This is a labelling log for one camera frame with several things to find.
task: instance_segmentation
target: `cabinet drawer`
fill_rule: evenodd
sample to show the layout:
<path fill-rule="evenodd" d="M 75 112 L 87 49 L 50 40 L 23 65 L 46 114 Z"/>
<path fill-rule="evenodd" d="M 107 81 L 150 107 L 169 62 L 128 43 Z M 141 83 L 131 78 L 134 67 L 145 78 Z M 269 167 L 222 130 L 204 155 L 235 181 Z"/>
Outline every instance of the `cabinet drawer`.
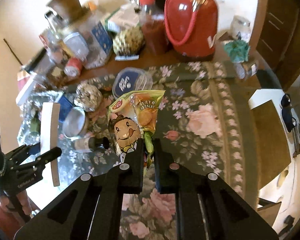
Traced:
<path fill-rule="evenodd" d="M 290 33 L 282 28 L 282 25 L 270 19 L 270 17 L 266 17 L 260 38 L 266 42 L 273 52 L 280 55 L 289 40 Z"/>
<path fill-rule="evenodd" d="M 270 68 L 275 69 L 280 61 L 281 54 L 276 53 L 272 48 L 262 39 L 259 39 L 257 44 L 257 51 L 268 63 Z"/>
<path fill-rule="evenodd" d="M 293 0 L 268 0 L 267 12 L 287 28 L 293 25 L 297 9 Z"/>

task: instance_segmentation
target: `white wall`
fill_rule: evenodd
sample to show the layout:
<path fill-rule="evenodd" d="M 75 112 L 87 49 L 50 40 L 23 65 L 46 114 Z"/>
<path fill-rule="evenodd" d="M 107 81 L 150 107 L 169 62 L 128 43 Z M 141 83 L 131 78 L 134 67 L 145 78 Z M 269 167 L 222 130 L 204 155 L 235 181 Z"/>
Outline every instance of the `white wall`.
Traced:
<path fill-rule="evenodd" d="M 128 0 L 99 0 L 111 11 Z M 218 29 L 227 29 L 235 14 L 247 17 L 253 25 L 258 0 L 217 0 L 219 3 Z M 7 152 L 17 146 L 16 135 L 20 126 L 16 74 L 18 62 L 3 42 L 5 38 L 26 63 L 42 46 L 38 35 L 47 26 L 44 13 L 49 0 L 0 0 L 0 127 L 2 149 Z"/>

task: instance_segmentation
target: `hot sauce bottle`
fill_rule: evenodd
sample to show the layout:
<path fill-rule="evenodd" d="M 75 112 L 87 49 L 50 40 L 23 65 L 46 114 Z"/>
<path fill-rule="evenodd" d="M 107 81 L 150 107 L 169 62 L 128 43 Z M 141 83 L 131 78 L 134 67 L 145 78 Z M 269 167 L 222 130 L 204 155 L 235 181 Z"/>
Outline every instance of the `hot sauce bottle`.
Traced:
<path fill-rule="evenodd" d="M 146 47 L 155 55 L 164 54 L 168 51 L 169 40 L 165 32 L 163 11 L 155 5 L 155 0 L 139 0 L 139 5 L 139 22 Z"/>

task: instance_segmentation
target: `snack bag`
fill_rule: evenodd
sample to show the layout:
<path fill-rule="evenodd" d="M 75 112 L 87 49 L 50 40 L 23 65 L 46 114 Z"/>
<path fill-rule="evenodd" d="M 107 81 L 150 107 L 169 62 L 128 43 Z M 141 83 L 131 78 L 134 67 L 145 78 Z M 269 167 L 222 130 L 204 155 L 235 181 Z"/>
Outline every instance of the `snack bag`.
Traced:
<path fill-rule="evenodd" d="M 163 90 L 131 91 L 109 106 L 108 128 L 121 162 L 137 148 L 137 140 L 143 138 L 148 152 L 145 166 L 150 166 L 154 152 L 152 136 L 163 95 Z"/>

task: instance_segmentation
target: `red can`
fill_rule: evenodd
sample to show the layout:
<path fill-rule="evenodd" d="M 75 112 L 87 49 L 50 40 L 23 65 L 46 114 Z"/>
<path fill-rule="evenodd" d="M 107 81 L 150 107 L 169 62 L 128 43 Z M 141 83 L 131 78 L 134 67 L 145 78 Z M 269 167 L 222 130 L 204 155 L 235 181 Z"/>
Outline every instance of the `red can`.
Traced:
<path fill-rule="evenodd" d="M 79 77 L 82 70 L 82 62 L 76 57 L 72 57 L 68 60 L 65 66 L 64 72 L 67 76 L 76 78 Z"/>

